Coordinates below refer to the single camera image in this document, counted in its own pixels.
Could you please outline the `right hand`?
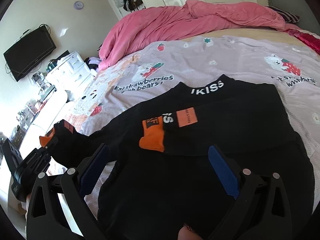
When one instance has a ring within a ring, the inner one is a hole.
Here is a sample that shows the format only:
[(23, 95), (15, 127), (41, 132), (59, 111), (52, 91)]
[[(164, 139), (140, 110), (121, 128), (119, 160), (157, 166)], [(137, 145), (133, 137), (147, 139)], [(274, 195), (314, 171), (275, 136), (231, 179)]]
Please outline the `right hand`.
[(178, 240), (202, 240), (202, 238), (185, 225), (178, 233)]

